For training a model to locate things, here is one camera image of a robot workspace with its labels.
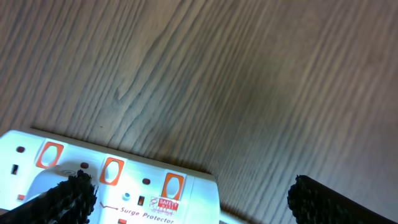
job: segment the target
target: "orange socket switch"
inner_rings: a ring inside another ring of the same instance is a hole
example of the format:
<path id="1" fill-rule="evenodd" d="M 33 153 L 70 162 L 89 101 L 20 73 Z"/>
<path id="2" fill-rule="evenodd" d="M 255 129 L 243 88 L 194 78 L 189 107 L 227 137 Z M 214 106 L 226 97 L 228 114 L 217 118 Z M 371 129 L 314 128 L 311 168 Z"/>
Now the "orange socket switch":
<path id="1" fill-rule="evenodd" d="M 62 151 L 63 145 L 50 141 L 46 142 L 36 162 L 36 166 L 46 169 L 57 165 Z"/>
<path id="2" fill-rule="evenodd" d="M 124 161 L 109 157 L 106 159 L 99 181 L 104 184 L 116 186 L 123 170 Z"/>
<path id="3" fill-rule="evenodd" d="M 162 197 L 180 200 L 183 183 L 184 177 L 177 174 L 167 173 L 162 190 Z"/>

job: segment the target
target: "power strip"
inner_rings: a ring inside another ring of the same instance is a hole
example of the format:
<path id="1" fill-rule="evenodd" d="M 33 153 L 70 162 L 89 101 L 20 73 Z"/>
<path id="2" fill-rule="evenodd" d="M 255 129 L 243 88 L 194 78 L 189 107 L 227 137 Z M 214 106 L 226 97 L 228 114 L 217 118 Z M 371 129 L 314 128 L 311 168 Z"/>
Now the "power strip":
<path id="1" fill-rule="evenodd" d="M 98 186 L 90 223 L 219 223 L 212 175 L 37 130 L 0 138 L 0 208 L 12 210 L 80 169 Z"/>

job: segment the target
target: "wooden table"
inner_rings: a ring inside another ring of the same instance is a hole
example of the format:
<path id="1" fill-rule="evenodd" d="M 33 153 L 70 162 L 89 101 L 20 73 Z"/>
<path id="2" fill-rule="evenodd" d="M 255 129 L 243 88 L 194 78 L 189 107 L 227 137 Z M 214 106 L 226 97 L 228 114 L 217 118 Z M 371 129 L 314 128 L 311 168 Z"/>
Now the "wooden table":
<path id="1" fill-rule="evenodd" d="M 398 222 L 398 1 L 0 1 L 0 134 L 212 173 L 295 223 L 297 174 Z"/>

